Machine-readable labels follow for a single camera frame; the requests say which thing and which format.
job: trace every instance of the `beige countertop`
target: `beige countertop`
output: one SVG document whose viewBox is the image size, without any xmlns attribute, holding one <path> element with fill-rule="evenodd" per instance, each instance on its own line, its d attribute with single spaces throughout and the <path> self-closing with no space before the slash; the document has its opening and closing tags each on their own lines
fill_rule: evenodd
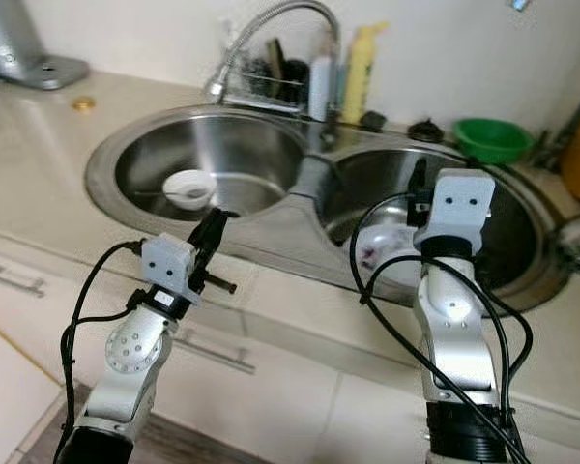
<svg viewBox="0 0 580 464">
<path fill-rule="evenodd" d="M 71 108 L 73 98 L 82 95 L 97 101 L 89 113 Z M 86 162 L 105 138 L 127 123 L 162 109 L 202 102 L 197 89 L 100 72 L 51 93 L 0 84 L 0 236 L 89 265 L 116 242 L 140 237 L 140 232 L 107 217 L 88 198 L 83 183 Z M 580 213 L 580 205 L 559 178 L 521 169 L 565 216 Z M 131 261 L 117 258 L 110 268 L 137 276 Z M 333 344 L 326 345 L 333 347 L 332 359 L 335 346 L 375 354 L 373 373 L 368 374 L 374 378 L 383 370 L 378 360 L 408 363 L 357 304 L 353 292 L 230 257 L 217 257 L 214 267 L 222 276 L 229 273 L 248 282 L 232 298 L 215 290 L 207 290 L 205 297 L 240 310 L 249 322 L 249 335 L 271 342 L 290 333 L 295 340 L 325 340 Z M 394 304 L 386 304 L 385 311 L 418 339 L 411 311 Z M 513 398 L 563 418 L 562 425 L 580 423 L 580 277 L 573 277 L 551 302 L 529 312 L 528 319 L 536 349 L 513 384 Z M 505 325 L 519 332 L 512 321 Z M 488 332 L 494 340 L 491 329 Z M 513 337 L 514 350 L 520 338 Z M 286 345 L 293 343 L 297 351 L 310 349 L 307 342 Z M 335 359 L 332 363 L 340 368 L 351 362 Z M 402 364 L 395 375 L 382 377 L 384 382 L 405 383 L 407 389 L 419 386 L 417 372 Z"/>
</svg>

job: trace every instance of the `white bottle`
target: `white bottle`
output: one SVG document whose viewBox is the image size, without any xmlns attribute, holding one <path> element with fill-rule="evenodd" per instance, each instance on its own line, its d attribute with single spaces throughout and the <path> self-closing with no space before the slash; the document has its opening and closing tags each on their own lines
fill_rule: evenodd
<svg viewBox="0 0 580 464">
<path fill-rule="evenodd" d="M 309 100 L 307 113 L 316 121 L 327 119 L 327 103 L 331 85 L 331 32 L 324 34 L 318 56 L 311 62 L 309 70 Z"/>
</svg>

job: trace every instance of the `double sink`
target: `double sink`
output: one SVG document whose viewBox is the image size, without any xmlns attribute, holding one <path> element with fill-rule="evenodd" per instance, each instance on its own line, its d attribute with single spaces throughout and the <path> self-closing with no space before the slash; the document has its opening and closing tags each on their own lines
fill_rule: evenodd
<svg viewBox="0 0 580 464">
<path fill-rule="evenodd" d="M 340 127 L 327 145 L 322 129 L 316 122 L 227 106 L 172 109 L 105 140 L 88 163 L 86 186 L 110 217 L 151 234 L 186 238 L 206 211 L 176 208 L 161 186 L 179 170 L 212 172 L 217 190 L 211 205 L 236 216 L 221 252 L 355 289 L 344 243 L 363 212 L 406 191 L 418 160 L 426 160 L 428 187 L 440 169 L 467 160 L 446 146 L 393 132 Z M 551 240 L 563 219 L 513 170 L 484 169 L 497 187 L 478 272 L 504 301 L 530 309 L 567 282 Z M 392 205 L 389 214 L 405 217 L 405 204 Z M 367 279 L 369 271 L 363 272 Z M 376 293 L 407 306 L 414 298 L 412 286 L 393 280 L 384 280 Z"/>
</svg>

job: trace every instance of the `backsplash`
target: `backsplash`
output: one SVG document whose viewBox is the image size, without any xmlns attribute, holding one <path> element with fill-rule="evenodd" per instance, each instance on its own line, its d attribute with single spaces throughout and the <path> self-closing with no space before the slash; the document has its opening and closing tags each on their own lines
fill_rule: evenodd
<svg viewBox="0 0 580 464">
<path fill-rule="evenodd" d="M 25 0 L 46 48 L 98 70 L 201 86 L 221 56 L 219 20 L 237 28 L 272 0 Z M 580 0 L 326 0 L 345 47 L 360 25 L 386 20 L 367 106 L 408 124 L 432 116 L 509 119 L 559 128 L 580 101 Z M 292 12 L 262 32 L 286 57 L 309 59 L 322 27 Z"/>
</svg>

